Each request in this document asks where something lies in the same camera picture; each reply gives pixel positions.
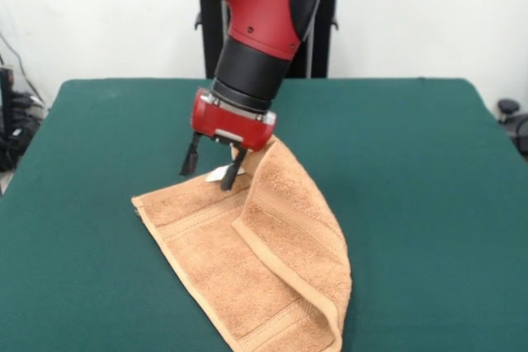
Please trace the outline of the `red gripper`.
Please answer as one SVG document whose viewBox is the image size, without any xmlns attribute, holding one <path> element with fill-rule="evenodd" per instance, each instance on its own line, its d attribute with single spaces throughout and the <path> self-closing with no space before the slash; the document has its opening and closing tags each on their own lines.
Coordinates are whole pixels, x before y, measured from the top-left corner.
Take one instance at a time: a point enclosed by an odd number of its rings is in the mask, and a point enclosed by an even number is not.
<svg viewBox="0 0 528 352">
<path fill-rule="evenodd" d="M 221 101 L 210 90 L 199 88 L 192 107 L 191 127 L 195 132 L 181 166 L 181 176 L 189 176 L 196 171 L 202 134 L 243 147 L 238 150 L 221 181 L 220 189 L 228 191 L 233 187 L 248 153 L 247 149 L 260 151 L 272 136 L 276 127 L 276 114 L 271 110 L 264 114 L 241 110 Z"/>
</svg>

